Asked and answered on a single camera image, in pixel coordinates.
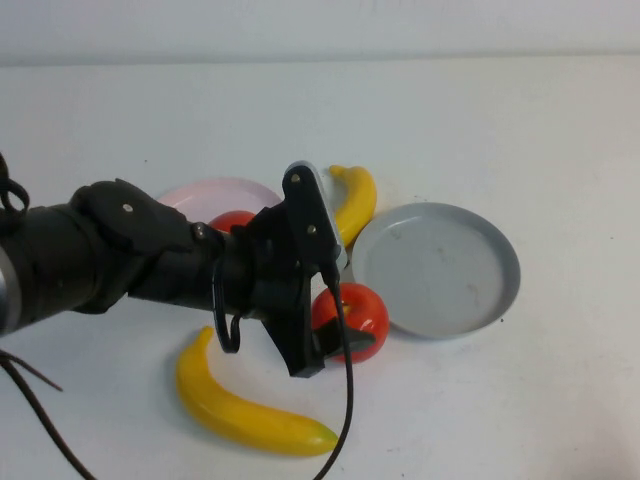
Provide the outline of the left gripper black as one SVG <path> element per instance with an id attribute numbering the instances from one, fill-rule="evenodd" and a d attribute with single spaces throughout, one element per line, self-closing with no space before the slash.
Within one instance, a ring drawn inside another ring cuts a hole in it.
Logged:
<path id="1" fill-rule="evenodd" d="M 284 203 L 264 208 L 225 237 L 224 313 L 233 317 L 224 329 L 225 352 L 239 350 L 240 320 L 258 319 L 292 377 L 310 378 L 324 368 L 324 358 L 344 356 L 338 319 L 314 328 L 316 337 L 312 332 L 310 275 Z M 351 327 L 346 327 L 346 339 L 352 353 L 376 342 L 374 334 Z"/>

